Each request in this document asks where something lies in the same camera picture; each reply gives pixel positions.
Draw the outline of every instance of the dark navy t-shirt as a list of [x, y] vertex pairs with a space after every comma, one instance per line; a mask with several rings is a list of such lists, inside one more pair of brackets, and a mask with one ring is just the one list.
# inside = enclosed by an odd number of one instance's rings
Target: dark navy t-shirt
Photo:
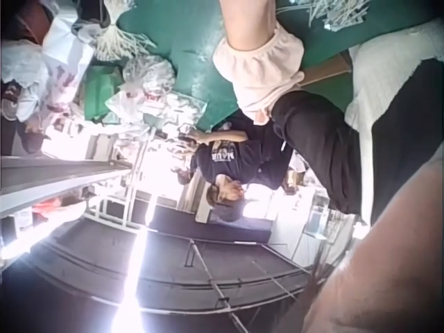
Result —
[[214, 182], [219, 174], [227, 175], [242, 184], [255, 176], [262, 163], [260, 141], [215, 141], [209, 146], [200, 145], [191, 161], [191, 170], [199, 167], [204, 179]]

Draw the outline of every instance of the metal rack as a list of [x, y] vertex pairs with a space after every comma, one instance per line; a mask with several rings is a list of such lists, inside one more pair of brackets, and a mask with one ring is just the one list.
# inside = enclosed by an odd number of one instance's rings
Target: metal rack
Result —
[[[129, 168], [113, 162], [1, 157], [0, 218], [69, 191], [124, 176], [129, 172]], [[52, 221], [50, 225], [44, 225], [43, 234], [50, 233], [59, 226], [60, 223]], [[36, 237], [37, 241], [42, 238], [33, 232], [30, 237]], [[19, 255], [5, 259], [2, 250], [1, 270], [7, 269], [18, 258]]]
[[[154, 130], [150, 133], [150, 140], [154, 136]], [[252, 309], [252, 308], [260, 308], [262, 305], [266, 305], [272, 302], [276, 302], [278, 300], [283, 300], [285, 298], [291, 297], [295, 298], [296, 295], [303, 289], [304, 283], [299, 284], [295, 283], [292, 284], [292, 287], [289, 287], [287, 285], [287, 288], [281, 283], [282, 281], [286, 281], [286, 279], [292, 279], [297, 276], [306, 276], [308, 278], [309, 272], [305, 270], [302, 267], [299, 267], [297, 264], [287, 260], [286, 258], [279, 255], [279, 253], [276, 253], [273, 249], [269, 248], [266, 244], [258, 244], [258, 243], [244, 243], [244, 242], [214, 242], [204, 239], [189, 239], [186, 237], [179, 237], [173, 234], [165, 234], [158, 232], [157, 230], [152, 230], [149, 228], [149, 225], [143, 225], [140, 223], [135, 223], [132, 221], [133, 216], [133, 205], [135, 202], [135, 192], [136, 192], [136, 184], [137, 181], [140, 179], [140, 166], [142, 164], [142, 161], [144, 159], [145, 152], [147, 152], [147, 148], [149, 147], [149, 141], [144, 142], [139, 147], [139, 151], [137, 154], [137, 158], [135, 161], [135, 164], [133, 165], [132, 173], [130, 175], [130, 182], [128, 184], [128, 188], [126, 190], [126, 195], [124, 197], [118, 197], [118, 196], [106, 196], [101, 198], [101, 203], [96, 205], [95, 207], [91, 207], [88, 212], [84, 214], [84, 217], [95, 221], [97, 223], [106, 225], [111, 228], [116, 228], [122, 231], [131, 232], [133, 234], [139, 234], [140, 232], [153, 232], [155, 234], [158, 234], [159, 236], [163, 237], [173, 237], [173, 238], [180, 238], [184, 239], [189, 242], [188, 251], [185, 257], [185, 263], [184, 267], [192, 267], [194, 265], [194, 259], [198, 258], [198, 261], [200, 262], [200, 265], [204, 268], [204, 271], [206, 275], [208, 276], [207, 281], [199, 282], [194, 288], [204, 288], [205, 290], [213, 290], [217, 296], [217, 302], [216, 305], [211, 309], [202, 309], [202, 310], [194, 310], [194, 311], [187, 311], [187, 310], [173, 310], [173, 309], [156, 309], [156, 308], [148, 308], [148, 307], [141, 307], [139, 308], [140, 312], [144, 313], [152, 313], [152, 314], [188, 314], [188, 315], [203, 315], [203, 314], [227, 314], [231, 321], [233, 322], [234, 326], [237, 328], [237, 330], [241, 333], [248, 333], [248, 325], [245, 325], [242, 323], [238, 315], [236, 313], [242, 309]], [[122, 218], [111, 216], [108, 214], [108, 203], [109, 201], [120, 203], [123, 205], [123, 216]], [[157, 196], [153, 194], [150, 199], [150, 203], [148, 205], [148, 211], [151, 210], [151, 214], [153, 214], [153, 210], [155, 209], [157, 201]], [[227, 244], [228, 246], [231, 245], [239, 245], [239, 246], [253, 246], [262, 248], [267, 252], [272, 253], [273, 255], [279, 257], [280, 259], [283, 259], [286, 263], [291, 265], [292, 269], [290, 271], [286, 272], [280, 272], [280, 273], [269, 273], [264, 270], [258, 263], [253, 263], [257, 269], [260, 270], [260, 274], [264, 274], [261, 278], [256, 279], [234, 279], [231, 281], [227, 280], [217, 280], [214, 279], [212, 272], [209, 270], [207, 263], [205, 263], [205, 259], [202, 255], [201, 250], [198, 247], [198, 243], [202, 244], [208, 244], [208, 243], [218, 243], [218, 244]], [[149, 283], [158, 284], [160, 286], [168, 286], [171, 285], [173, 287], [174, 285], [179, 285], [179, 282], [168, 282], [168, 281], [150, 281]], [[248, 304], [235, 304], [233, 305], [232, 302], [230, 302], [230, 297], [226, 294], [227, 291], [229, 291], [230, 286], [239, 288], [242, 285], [248, 286], [254, 286], [256, 284], [263, 284], [263, 283], [269, 283], [275, 285], [275, 295], [267, 298], [267, 299], [261, 299], [260, 301], [256, 300], [253, 302], [250, 302]], [[91, 296], [95, 301], [102, 302], [109, 305], [114, 305], [116, 307], [121, 306], [117, 302], [113, 302], [111, 300], [106, 300], [104, 298], [98, 297], [98, 296]]]

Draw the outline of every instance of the green table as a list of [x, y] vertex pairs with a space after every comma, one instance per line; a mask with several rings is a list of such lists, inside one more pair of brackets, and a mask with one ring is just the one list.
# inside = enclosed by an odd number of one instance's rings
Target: green table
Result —
[[[289, 1], [277, 0], [277, 4], [287, 6]], [[308, 28], [308, 14], [303, 10], [282, 13], [278, 19], [303, 40], [302, 65], [306, 67], [378, 35], [425, 23], [435, 16], [424, 0], [372, 0], [365, 23], [337, 33], [326, 31], [321, 22]], [[208, 102], [198, 124], [200, 129], [211, 128], [237, 109], [231, 84], [212, 64], [213, 51], [224, 34], [217, 0], [137, 0], [136, 9], [124, 14], [119, 24], [126, 31], [145, 33], [157, 43], [151, 51], [173, 63], [176, 91]]]

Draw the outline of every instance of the white cable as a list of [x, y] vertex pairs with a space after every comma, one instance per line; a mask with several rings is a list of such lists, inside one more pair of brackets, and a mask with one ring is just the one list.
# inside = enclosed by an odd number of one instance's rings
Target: white cable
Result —
[[113, 61], [149, 54], [146, 47], [155, 47], [155, 44], [148, 37], [127, 33], [117, 27], [117, 20], [124, 12], [134, 7], [134, 0], [104, 0], [103, 3], [110, 16], [110, 25], [102, 30], [97, 39], [97, 59]]

